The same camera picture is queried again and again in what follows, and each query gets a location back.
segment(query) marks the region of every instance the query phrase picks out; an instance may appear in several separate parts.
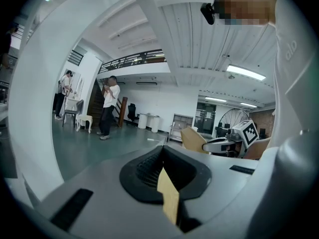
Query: staircase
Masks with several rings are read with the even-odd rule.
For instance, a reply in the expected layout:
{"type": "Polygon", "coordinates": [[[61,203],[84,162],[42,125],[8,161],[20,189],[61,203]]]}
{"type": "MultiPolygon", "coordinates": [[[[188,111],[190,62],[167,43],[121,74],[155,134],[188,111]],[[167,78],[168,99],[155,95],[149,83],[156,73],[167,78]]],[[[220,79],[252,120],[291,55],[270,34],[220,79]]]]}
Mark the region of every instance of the staircase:
{"type": "MultiPolygon", "coordinates": [[[[90,101],[89,101],[89,106],[88,106],[88,115],[91,115],[93,117],[93,124],[92,127],[98,126],[101,113],[102,113],[102,108],[104,104],[104,88],[103,88],[103,81],[100,80],[95,80],[94,86],[92,89],[90,101]]],[[[125,108],[126,108],[126,103],[127,103],[126,97],[123,97],[122,102],[118,99],[116,106],[115,106],[115,111],[118,114],[117,119],[114,118],[114,123],[117,124],[117,126],[122,127],[123,125],[123,120],[124,120],[124,114],[125,114],[125,108]]]]}

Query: doorway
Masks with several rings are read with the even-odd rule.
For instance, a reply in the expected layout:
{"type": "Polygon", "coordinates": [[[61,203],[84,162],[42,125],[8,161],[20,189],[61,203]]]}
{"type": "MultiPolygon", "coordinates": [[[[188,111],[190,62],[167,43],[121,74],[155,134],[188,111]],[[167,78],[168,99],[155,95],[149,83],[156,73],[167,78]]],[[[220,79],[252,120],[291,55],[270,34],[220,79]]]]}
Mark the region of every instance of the doorway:
{"type": "Polygon", "coordinates": [[[213,134],[216,105],[197,103],[194,126],[197,132],[213,134]]]}

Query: wooden post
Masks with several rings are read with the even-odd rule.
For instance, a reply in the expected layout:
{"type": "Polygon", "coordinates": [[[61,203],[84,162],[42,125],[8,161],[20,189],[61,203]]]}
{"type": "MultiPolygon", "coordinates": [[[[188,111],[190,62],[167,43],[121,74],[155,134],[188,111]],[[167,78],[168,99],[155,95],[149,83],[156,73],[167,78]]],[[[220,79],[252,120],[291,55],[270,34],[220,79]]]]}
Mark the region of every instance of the wooden post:
{"type": "Polygon", "coordinates": [[[125,109],[126,109],[127,102],[128,102],[128,98],[123,97],[122,103],[121,103],[120,115],[119,115],[119,122],[118,122],[118,126],[119,127],[123,126],[124,114],[125,114],[125,109]]]}

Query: dark pants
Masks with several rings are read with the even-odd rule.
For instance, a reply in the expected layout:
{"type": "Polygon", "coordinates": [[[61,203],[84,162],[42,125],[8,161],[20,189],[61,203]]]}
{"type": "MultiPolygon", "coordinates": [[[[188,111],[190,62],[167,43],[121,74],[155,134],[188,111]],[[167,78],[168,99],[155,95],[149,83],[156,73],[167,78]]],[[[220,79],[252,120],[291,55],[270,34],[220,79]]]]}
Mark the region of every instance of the dark pants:
{"type": "Polygon", "coordinates": [[[56,106],[55,106],[55,115],[58,117],[63,105],[63,100],[65,98],[65,95],[62,93],[59,93],[57,96],[56,106]]]}
{"type": "Polygon", "coordinates": [[[109,135],[110,133],[113,110],[114,110],[114,106],[110,106],[110,107],[106,107],[102,109],[99,127],[103,135],[109,135]]]}

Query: white shirt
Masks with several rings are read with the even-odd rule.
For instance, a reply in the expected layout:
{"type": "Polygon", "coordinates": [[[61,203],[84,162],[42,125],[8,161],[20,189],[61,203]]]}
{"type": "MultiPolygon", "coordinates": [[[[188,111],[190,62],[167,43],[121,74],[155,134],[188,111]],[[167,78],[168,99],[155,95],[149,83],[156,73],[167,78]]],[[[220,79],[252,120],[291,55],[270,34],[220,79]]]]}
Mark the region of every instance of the white shirt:
{"type": "Polygon", "coordinates": [[[65,86],[69,86],[69,77],[67,77],[66,75],[64,75],[61,78],[61,87],[62,87],[62,94],[66,95],[66,89],[64,89],[65,86]]]}
{"type": "Polygon", "coordinates": [[[308,118],[313,124],[318,120],[314,107],[309,107],[305,100],[313,99],[309,102],[313,104],[319,91],[310,91],[306,81],[299,80],[318,51],[317,37],[292,0],[277,0],[275,15],[278,48],[274,73],[276,112],[268,148],[279,147],[287,138],[309,128],[305,117],[313,116],[308,118]]]}
{"type": "Polygon", "coordinates": [[[105,97],[105,100],[104,100],[103,108],[107,108],[110,106],[114,106],[114,107],[116,106],[116,102],[118,100],[118,96],[120,93],[120,86],[119,85],[111,86],[110,89],[113,92],[114,98],[111,96],[111,93],[108,92],[106,97],[105,97]]]}

